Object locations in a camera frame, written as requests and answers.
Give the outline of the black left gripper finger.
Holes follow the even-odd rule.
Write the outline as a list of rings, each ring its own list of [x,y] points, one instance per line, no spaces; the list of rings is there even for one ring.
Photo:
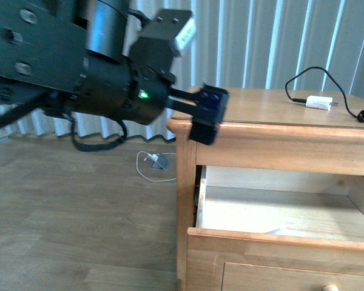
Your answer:
[[[223,121],[228,100],[227,90],[205,84],[193,93],[171,88],[166,107],[192,116],[190,140],[212,145]]]

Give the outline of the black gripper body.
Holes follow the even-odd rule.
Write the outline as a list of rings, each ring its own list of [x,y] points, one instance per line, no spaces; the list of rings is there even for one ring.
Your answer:
[[[80,113],[148,125],[166,107],[170,84],[126,57],[120,62],[89,57],[85,75],[78,96]]]

